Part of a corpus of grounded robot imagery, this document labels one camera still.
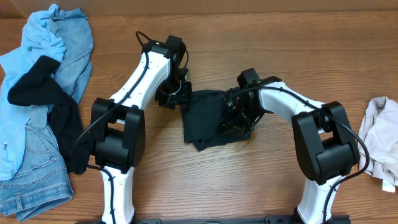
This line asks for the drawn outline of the black t-shirt white letters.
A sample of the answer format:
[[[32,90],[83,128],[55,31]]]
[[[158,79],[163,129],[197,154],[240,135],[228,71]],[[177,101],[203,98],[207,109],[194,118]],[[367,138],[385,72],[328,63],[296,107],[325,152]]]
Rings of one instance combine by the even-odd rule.
[[[198,151],[251,138],[250,134],[218,133],[226,91],[200,90],[192,93],[190,106],[182,108],[184,142]]]

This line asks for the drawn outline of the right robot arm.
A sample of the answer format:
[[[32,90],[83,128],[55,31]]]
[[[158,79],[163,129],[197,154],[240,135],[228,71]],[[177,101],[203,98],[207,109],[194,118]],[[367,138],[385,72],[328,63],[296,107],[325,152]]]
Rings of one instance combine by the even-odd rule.
[[[311,100],[280,78],[259,78],[253,68],[241,72],[237,82],[223,97],[218,132],[243,136],[264,114],[278,115],[292,125],[297,162],[306,177],[293,214],[268,215],[264,223],[350,223],[349,216],[331,212],[340,184],[359,163],[356,135],[343,105]]]

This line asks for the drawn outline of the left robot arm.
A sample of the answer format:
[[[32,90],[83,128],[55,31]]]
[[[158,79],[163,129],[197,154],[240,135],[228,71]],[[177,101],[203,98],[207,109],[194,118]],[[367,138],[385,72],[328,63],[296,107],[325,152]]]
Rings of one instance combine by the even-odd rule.
[[[89,150],[104,189],[100,223],[134,223],[132,179],[146,146],[144,111],[150,100],[173,110],[189,105],[192,95],[188,68],[181,64],[188,58],[181,38],[149,39],[141,46],[141,60],[127,82],[109,99],[97,98],[91,108]]]

